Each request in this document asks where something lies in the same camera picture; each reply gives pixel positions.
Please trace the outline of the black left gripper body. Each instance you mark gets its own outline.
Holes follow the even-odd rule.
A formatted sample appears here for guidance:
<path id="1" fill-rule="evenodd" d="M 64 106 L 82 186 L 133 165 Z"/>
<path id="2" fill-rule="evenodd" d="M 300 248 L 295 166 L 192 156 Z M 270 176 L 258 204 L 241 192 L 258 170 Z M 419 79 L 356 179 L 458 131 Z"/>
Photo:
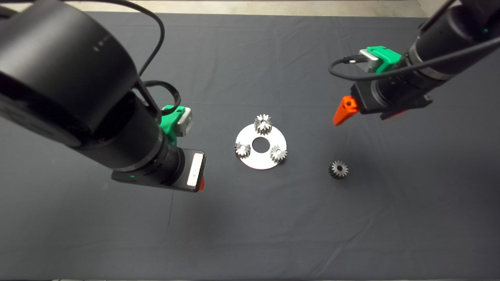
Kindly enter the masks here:
<path id="1" fill-rule="evenodd" d="M 206 162 L 203 151 L 162 148 L 145 166 L 134 171 L 113 171 L 111 178 L 120 183 L 198 192 Z"/>

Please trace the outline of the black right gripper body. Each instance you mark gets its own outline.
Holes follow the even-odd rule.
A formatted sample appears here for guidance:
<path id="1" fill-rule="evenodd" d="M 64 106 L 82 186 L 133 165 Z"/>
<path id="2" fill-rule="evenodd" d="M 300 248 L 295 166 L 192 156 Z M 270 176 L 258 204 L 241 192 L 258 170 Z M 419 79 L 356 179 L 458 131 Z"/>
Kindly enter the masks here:
<path id="1" fill-rule="evenodd" d="M 410 71 L 373 81 L 355 82 L 350 95 L 361 114 L 381 114 L 388 110 L 414 110 L 429 106 L 433 100 L 433 68 Z"/>

